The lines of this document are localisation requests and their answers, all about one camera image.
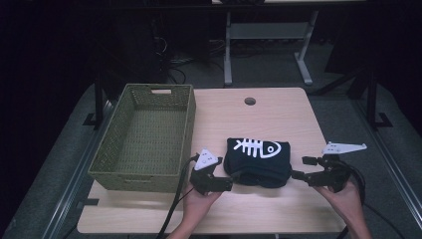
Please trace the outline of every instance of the wooden table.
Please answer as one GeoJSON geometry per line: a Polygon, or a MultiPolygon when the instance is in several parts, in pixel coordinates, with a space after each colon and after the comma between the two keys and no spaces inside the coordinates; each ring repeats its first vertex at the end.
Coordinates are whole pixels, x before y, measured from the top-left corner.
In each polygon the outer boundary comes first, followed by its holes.
{"type": "MultiPolygon", "coordinates": [[[[302,156],[321,156],[325,140],[305,92],[287,89],[195,90],[196,119],[192,155],[207,147],[224,156],[228,137],[288,141],[294,170],[320,171],[302,164],[302,156]],[[253,106],[245,98],[254,98],[253,106]]],[[[218,165],[214,174],[226,176],[218,165]]],[[[78,224],[81,233],[156,234],[174,194],[107,191],[94,182],[78,224]]],[[[182,217],[178,205],[167,227],[172,231],[182,217]]],[[[217,200],[196,228],[198,234],[272,234],[338,232],[344,224],[330,205],[302,181],[266,189],[234,185],[217,200]]]]}

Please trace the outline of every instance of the fish skeleton print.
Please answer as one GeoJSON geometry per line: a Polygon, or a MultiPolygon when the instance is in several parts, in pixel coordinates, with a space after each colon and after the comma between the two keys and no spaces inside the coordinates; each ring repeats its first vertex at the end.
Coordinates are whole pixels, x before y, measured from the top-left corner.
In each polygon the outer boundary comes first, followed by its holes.
{"type": "Polygon", "coordinates": [[[248,148],[248,156],[251,155],[251,150],[253,150],[253,157],[257,157],[257,153],[259,151],[261,158],[269,158],[277,155],[282,150],[282,146],[274,141],[265,141],[266,150],[268,154],[264,154],[264,142],[262,140],[243,138],[242,141],[236,140],[236,142],[237,144],[233,147],[233,149],[236,150],[240,146],[242,146],[242,152],[245,153],[245,149],[248,148]]]}

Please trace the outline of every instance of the gray carpet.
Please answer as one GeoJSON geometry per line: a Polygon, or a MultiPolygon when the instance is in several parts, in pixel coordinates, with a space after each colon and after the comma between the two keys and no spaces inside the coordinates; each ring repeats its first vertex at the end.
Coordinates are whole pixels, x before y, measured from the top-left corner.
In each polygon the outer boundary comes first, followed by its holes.
{"type": "MultiPolygon", "coordinates": [[[[264,52],[249,58],[234,58],[232,88],[300,87],[307,92],[317,90],[340,77],[324,72],[332,46],[311,45],[306,62],[315,80],[312,86],[305,86],[293,52],[300,46],[273,43],[264,52]]],[[[191,63],[179,67],[186,75],[186,84],[194,88],[222,88],[224,79],[221,67],[223,58],[212,59],[213,63],[191,63]]],[[[172,72],[181,81],[178,72],[172,72]]],[[[422,196],[422,139],[401,113],[393,97],[381,87],[378,88],[377,111],[386,113],[393,127],[380,128],[374,132],[368,129],[359,112],[365,107],[365,99],[352,101],[345,96],[349,86],[344,84],[324,97],[310,97],[316,118],[326,141],[344,143],[366,143],[367,150],[344,154],[341,159],[354,165],[365,176],[366,202],[388,218],[405,238],[422,238],[422,231],[403,200],[392,175],[387,169],[382,152],[374,141],[379,135],[393,155],[406,179],[420,198],[422,196]]],[[[90,87],[76,105],[74,112],[57,139],[33,186],[17,211],[4,238],[42,238],[57,202],[80,163],[86,147],[94,137],[92,126],[82,125],[87,114],[94,112],[94,88],[90,87]]],[[[58,235],[63,238],[154,238],[153,235],[84,235],[74,226],[82,213],[82,202],[87,198],[93,180],[84,175],[78,192],[64,210],[63,224],[58,225],[58,235]]],[[[367,223],[374,238],[399,238],[391,227],[375,213],[364,208],[367,223]]],[[[335,238],[336,234],[280,235],[281,238],[335,238]]],[[[231,235],[232,239],[275,238],[274,235],[231,235]]]]}

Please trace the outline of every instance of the green wicker basket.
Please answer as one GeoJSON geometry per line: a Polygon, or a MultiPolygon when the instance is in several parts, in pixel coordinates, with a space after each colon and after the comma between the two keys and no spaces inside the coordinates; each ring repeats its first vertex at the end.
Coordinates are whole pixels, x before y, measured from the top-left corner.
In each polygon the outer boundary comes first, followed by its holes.
{"type": "Polygon", "coordinates": [[[175,192],[195,111],[192,86],[126,85],[89,175],[108,190],[175,192]]]}

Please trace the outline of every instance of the human hand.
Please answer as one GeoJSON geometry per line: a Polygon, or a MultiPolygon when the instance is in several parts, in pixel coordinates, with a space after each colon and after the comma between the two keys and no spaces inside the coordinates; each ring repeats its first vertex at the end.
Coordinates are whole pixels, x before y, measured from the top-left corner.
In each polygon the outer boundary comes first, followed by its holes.
{"type": "Polygon", "coordinates": [[[363,216],[359,192],[349,180],[344,189],[334,193],[325,187],[314,187],[328,202],[334,211],[344,220],[351,238],[371,238],[363,216]]]}
{"type": "Polygon", "coordinates": [[[212,192],[202,195],[189,182],[183,198],[183,219],[177,228],[168,236],[169,239],[187,239],[199,222],[205,217],[212,204],[223,192],[212,192]]]}

